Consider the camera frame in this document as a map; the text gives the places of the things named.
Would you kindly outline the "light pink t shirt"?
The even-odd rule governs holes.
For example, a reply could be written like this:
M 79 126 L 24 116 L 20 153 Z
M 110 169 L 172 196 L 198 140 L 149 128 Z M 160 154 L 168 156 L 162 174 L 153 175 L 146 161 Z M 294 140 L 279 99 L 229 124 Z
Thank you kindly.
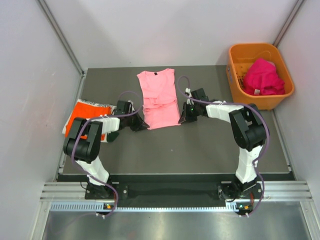
M 179 126 L 175 70 L 142 71 L 137 75 L 143 95 L 144 121 L 149 130 Z

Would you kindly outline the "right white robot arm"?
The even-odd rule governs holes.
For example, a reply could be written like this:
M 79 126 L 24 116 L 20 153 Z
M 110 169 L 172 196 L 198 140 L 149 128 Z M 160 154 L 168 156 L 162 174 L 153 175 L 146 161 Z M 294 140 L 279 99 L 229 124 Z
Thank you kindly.
M 231 190 L 223 195 L 231 194 L 232 199 L 245 198 L 257 184 L 258 158 L 269 137 L 258 108 L 255 104 L 243 105 L 227 103 L 221 100 L 209 100 L 203 88 L 192 91 L 186 88 L 180 124 L 192 123 L 198 117 L 218 119 L 230 124 L 233 138 L 239 147 L 238 166 Z

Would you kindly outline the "dark green t shirt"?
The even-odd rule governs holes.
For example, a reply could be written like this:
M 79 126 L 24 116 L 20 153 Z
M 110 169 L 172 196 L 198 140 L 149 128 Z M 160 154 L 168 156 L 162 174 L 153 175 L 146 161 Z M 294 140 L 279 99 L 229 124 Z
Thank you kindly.
M 119 135 L 120 135 L 120 133 L 119 133 L 118 131 L 110 132 L 110 133 L 108 133 L 107 136 L 106 136 L 106 141 L 107 141 L 108 143 L 112 143 L 112 142 L 114 142 L 114 141 L 117 139 L 117 137 L 118 137 Z

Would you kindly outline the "white printed t shirt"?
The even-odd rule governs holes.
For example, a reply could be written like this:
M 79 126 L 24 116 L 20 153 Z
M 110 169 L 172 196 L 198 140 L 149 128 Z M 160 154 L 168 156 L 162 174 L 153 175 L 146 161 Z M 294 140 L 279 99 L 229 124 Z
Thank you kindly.
M 111 142 L 111 140 L 107 140 L 108 134 L 118 131 L 120 127 L 119 118 L 107 116 L 111 115 L 115 108 L 116 107 L 111 104 L 95 103 L 88 100 L 78 99 L 72 113 L 62 129 L 62 133 L 65 137 L 68 136 L 75 118 L 84 118 L 89 120 L 91 118 L 98 117 L 95 121 L 102 122 L 101 142 Z

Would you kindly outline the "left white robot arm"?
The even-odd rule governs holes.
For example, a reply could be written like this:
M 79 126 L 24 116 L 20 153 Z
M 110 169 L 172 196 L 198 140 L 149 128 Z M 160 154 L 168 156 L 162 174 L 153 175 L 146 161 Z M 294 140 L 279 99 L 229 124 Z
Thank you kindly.
M 124 128 L 133 132 L 149 128 L 132 101 L 118 100 L 111 105 L 78 99 L 62 131 L 64 154 L 86 173 L 87 189 L 96 190 L 105 199 L 113 194 L 114 187 L 99 159 L 101 144 L 113 142 Z

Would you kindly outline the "magenta t shirt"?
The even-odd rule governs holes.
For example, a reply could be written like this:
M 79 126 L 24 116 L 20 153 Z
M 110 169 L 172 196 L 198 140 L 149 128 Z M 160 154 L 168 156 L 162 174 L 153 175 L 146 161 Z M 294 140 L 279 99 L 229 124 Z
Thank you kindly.
M 258 58 L 247 70 L 243 91 L 253 96 L 284 95 L 285 82 L 277 74 L 273 62 Z

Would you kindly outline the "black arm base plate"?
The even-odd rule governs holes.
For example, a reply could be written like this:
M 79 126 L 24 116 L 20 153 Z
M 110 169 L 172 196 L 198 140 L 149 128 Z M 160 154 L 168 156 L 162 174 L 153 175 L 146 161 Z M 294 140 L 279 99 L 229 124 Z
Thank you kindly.
M 58 182 L 85 183 L 84 199 L 114 200 L 119 207 L 221 207 L 225 200 L 252 202 L 264 194 L 262 183 L 256 185 L 239 198 L 231 198 L 235 176 L 222 174 L 113 174 L 106 192 L 88 190 L 85 175 L 59 175 Z

